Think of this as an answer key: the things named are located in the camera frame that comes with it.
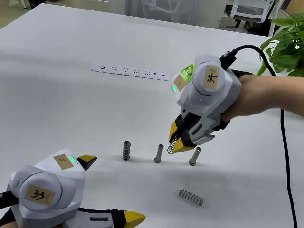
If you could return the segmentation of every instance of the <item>tape label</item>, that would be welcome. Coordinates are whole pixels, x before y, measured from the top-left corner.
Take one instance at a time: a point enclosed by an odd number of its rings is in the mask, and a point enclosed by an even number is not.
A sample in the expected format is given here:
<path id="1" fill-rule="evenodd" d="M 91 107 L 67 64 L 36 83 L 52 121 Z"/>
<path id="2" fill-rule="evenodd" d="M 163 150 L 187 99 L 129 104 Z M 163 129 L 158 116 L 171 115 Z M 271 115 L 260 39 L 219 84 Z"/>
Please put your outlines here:
<path id="1" fill-rule="evenodd" d="M 55 193 L 31 184 L 25 194 L 25 199 L 45 206 L 52 204 Z"/>
<path id="2" fill-rule="evenodd" d="M 207 66 L 204 80 L 204 87 L 216 89 L 218 84 L 219 68 L 217 66 Z"/>
<path id="3" fill-rule="evenodd" d="M 68 157 L 65 154 L 57 155 L 54 157 L 54 159 L 62 170 L 66 170 L 74 167 L 72 162 L 68 159 Z"/>
<path id="4" fill-rule="evenodd" d="M 192 79 L 193 67 L 194 65 L 191 64 L 180 72 L 180 75 L 183 77 L 186 83 Z"/>
<path id="5" fill-rule="evenodd" d="M 174 84 L 176 85 L 179 91 L 182 91 L 182 89 L 187 85 L 184 78 L 180 74 L 174 80 Z"/>

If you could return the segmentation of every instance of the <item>human hand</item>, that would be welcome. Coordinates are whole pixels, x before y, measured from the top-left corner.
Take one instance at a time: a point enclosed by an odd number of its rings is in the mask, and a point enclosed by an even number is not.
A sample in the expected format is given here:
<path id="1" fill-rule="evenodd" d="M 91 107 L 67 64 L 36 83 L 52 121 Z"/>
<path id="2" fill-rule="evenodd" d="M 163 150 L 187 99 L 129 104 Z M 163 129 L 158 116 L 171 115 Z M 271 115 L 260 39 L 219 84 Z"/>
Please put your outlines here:
<path id="1" fill-rule="evenodd" d="M 273 77 L 244 75 L 239 80 L 242 90 L 236 102 L 222 113 L 222 120 L 229 121 L 237 116 L 261 113 L 274 108 L 272 91 Z"/>
<path id="2" fill-rule="evenodd" d="M 11 222 L 11 223 L 8 223 L 8 224 L 5 224 L 3 225 L 2 227 L 0 228 L 18 228 L 17 226 L 17 223 L 16 222 Z"/>

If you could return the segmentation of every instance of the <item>bolt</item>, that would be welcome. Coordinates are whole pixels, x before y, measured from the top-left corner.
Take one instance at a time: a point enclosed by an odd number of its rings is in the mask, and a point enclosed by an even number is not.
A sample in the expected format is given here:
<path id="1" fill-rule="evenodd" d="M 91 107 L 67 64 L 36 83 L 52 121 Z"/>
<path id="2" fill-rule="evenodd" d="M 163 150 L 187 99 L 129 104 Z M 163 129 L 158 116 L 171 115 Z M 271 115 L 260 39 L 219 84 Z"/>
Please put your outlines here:
<path id="1" fill-rule="evenodd" d="M 200 147 L 197 147 L 192 158 L 189 160 L 189 165 L 195 165 L 195 161 L 197 160 L 199 154 L 201 152 L 201 148 Z"/>
<path id="2" fill-rule="evenodd" d="M 163 150 L 163 145 L 159 144 L 156 157 L 154 158 L 155 163 L 161 163 L 162 150 Z"/>
<path id="3" fill-rule="evenodd" d="M 130 158 L 130 147 L 131 147 L 131 143 L 129 141 L 124 141 L 123 144 L 123 159 L 124 160 L 129 160 Z"/>

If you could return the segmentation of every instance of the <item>power strip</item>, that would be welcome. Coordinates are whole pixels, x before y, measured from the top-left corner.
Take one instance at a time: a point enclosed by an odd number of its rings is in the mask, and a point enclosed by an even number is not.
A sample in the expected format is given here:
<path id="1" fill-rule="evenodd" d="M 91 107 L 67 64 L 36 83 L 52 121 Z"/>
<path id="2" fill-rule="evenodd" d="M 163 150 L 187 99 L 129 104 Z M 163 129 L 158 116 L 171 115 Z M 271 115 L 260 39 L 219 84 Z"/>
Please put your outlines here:
<path id="1" fill-rule="evenodd" d="M 110 73 L 110 74 L 117 74 L 117 75 L 151 78 L 151 79 L 157 79 L 163 81 L 168 81 L 170 78 L 170 74 L 168 73 L 157 72 L 149 69 L 127 67 L 127 66 L 121 67 L 116 64 L 102 64 L 102 65 L 93 64 L 91 70 Z"/>

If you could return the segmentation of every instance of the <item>spring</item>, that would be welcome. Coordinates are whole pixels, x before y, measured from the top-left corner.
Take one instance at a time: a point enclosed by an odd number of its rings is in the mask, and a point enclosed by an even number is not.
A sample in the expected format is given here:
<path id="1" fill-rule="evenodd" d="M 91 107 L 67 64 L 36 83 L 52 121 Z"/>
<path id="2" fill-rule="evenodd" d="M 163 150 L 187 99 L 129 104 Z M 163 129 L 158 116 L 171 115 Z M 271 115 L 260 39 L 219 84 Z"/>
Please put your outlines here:
<path id="1" fill-rule="evenodd" d="M 129 160 L 130 158 L 130 147 L 131 143 L 129 141 L 125 141 L 123 144 L 123 159 Z"/>
<path id="2" fill-rule="evenodd" d="M 175 146 L 175 143 L 178 141 L 178 139 L 179 139 L 179 136 L 178 135 L 176 135 L 175 136 L 175 138 L 174 138 L 174 140 L 170 143 L 170 145 L 168 146 L 168 149 L 167 149 L 167 153 L 168 154 L 173 154 L 173 148 L 174 148 L 174 146 Z"/>
<path id="3" fill-rule="evenodd" d="M 179 197 L 193 203 L 195 206 L 201 206 L 204 203 L 204 199 L 198 195 L 193 194 L 185 189 L 180 189 Z"/>

